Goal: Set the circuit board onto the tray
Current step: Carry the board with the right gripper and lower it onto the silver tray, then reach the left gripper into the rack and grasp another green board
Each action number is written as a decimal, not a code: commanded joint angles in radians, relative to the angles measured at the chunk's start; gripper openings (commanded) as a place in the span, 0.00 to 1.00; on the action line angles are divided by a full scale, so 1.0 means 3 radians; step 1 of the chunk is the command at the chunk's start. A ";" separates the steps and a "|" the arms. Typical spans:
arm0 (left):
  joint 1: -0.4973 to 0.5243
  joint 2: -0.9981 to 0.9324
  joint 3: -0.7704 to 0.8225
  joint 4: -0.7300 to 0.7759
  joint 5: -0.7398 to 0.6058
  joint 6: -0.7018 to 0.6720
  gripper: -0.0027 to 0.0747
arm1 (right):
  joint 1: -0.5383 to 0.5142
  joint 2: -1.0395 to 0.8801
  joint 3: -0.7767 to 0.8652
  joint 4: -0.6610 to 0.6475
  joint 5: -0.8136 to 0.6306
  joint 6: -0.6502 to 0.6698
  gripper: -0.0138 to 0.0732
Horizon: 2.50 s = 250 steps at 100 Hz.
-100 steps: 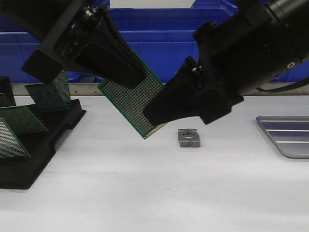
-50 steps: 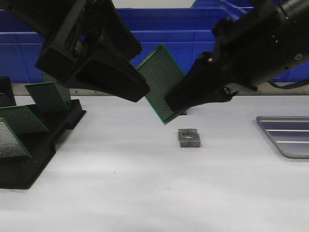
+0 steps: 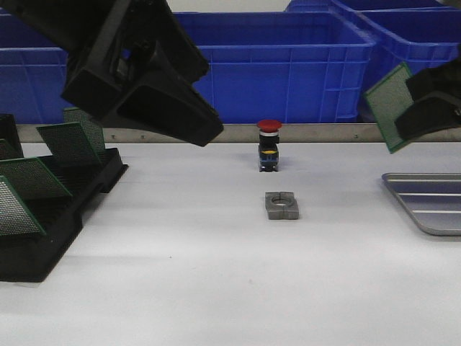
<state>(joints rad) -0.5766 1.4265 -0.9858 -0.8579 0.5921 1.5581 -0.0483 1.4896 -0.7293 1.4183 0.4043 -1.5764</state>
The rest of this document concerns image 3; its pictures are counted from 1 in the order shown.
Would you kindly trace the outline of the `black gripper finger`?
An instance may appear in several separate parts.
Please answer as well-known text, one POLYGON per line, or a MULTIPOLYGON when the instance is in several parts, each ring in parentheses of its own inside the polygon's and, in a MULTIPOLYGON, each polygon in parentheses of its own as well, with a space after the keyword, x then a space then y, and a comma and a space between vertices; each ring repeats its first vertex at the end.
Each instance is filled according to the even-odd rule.
POLYGON ((460 127, 460 65, 425 68, 405 81, 412 103, 394 121, 398 135, 413 140, 460 127))

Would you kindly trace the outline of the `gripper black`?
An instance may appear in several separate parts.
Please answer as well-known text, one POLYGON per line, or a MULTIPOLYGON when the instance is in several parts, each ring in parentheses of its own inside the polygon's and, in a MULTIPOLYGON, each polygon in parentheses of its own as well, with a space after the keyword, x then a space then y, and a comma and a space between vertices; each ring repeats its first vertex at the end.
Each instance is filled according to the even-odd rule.
POLYGON ((201 147, 223 132, 190 85, 209 64, 166 1, 2 1, 1 8, 67 52, 62 97, 93 122, 201 147))

